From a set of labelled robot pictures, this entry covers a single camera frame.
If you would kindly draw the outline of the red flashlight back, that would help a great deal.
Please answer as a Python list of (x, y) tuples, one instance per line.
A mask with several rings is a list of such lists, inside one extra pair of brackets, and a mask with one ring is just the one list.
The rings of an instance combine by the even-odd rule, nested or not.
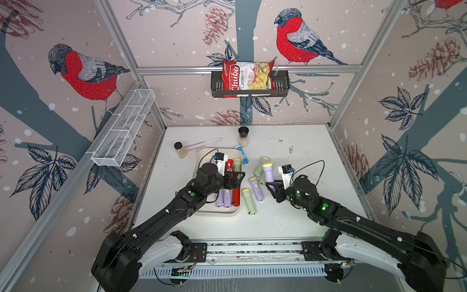
[(240, 188), (232, 190), (232, 205), (235, 207), (240, 206)]

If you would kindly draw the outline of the short red flashlight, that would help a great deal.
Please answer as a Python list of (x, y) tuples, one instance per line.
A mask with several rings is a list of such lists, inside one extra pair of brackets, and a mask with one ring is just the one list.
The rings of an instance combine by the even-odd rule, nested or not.
[(228, 159), (227, 162), (226, 162), (226, 165), (225, 165), (225, 171), (226, 172), (233, 172), (234, 171), (234, 168), (233, 168), (233, 160), (232, 159)]

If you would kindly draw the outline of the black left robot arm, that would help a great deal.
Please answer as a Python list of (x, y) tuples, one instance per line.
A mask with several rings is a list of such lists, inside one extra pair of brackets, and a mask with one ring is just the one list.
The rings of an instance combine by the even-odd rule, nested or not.
[(91, 274), (106, 292), (128, 292), (142, 271), (143, 255), (164, 234), (188, 219), (207, 203), (207, 198), (221, 189), (238, 189), (244, 172), (218, 172), (217, 166), (205, 163), (175, 198), (141, 225), (119, 235), (108, 234), (102, 242)]

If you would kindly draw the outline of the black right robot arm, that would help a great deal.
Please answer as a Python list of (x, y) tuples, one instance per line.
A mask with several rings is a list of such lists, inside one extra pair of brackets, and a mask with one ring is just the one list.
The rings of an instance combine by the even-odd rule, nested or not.
[(266, 187), (277, 202), (288, 201), (306, 211), (309, 219), (327, 227), (320, 243), (325, 258), (367, 263), (398, 276), (416, 292), (443, 291), (446, 261), (428, 234), (398, 231), (355, 214), (321, 197), (316, 185), (305, 175), (300, 175), (289, 187), (281, 180), (267, 182)]

